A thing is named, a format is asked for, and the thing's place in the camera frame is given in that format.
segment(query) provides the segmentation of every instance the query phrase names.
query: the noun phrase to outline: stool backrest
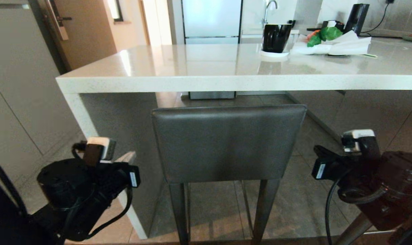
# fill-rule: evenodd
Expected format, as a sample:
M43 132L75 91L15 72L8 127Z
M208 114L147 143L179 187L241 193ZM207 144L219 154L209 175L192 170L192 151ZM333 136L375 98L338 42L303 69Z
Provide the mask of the stool backrest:
M281 178L306 110L301 104L153 110L167 183Z

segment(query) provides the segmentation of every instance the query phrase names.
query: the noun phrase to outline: white napkin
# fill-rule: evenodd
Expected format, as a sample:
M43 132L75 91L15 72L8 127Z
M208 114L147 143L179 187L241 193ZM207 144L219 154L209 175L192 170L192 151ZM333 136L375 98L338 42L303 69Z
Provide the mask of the white napkin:
M370 37L359 39L353 31L349 31L333 41L322 41L321 44L314 47L307 47L307 43L304 42L306 38L306 36L300 35L290 54L367 54L371 41Z

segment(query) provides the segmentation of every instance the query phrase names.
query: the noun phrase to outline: door handle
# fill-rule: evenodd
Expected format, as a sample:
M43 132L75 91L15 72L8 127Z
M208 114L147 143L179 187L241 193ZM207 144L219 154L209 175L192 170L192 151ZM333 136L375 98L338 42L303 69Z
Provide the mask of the door handle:
M61 37L61 40L68 40L68 34L65 30L64 20L72 20L71 17L60 17L58 8L56 8L55 0L46 0L49 15L52 21L55 23L56 32Z

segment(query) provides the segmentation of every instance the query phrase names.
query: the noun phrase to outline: white label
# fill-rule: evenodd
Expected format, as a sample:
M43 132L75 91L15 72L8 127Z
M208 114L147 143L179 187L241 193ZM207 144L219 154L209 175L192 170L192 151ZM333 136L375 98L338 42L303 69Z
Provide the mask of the white label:
M318 174L316 175L317 179L320 179L322 177L322 174L324 173L324 169L325 169L325 164L321 164L321 166L319 166Z
M137 183L136 183L135 173L130 172L130 180L132 181L132 186L133 186L133 187L138 187L138 185L137 185Z

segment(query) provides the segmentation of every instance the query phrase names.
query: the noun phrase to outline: white saucer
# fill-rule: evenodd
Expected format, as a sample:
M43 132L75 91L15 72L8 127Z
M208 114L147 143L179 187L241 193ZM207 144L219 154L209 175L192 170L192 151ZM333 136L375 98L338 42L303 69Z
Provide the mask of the white saucer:
M266 57L273 57L273 58L278 58L278 57L285 57L289 53L273 53L273 52L265 52L263 50L260 51L260 55L266 56Z

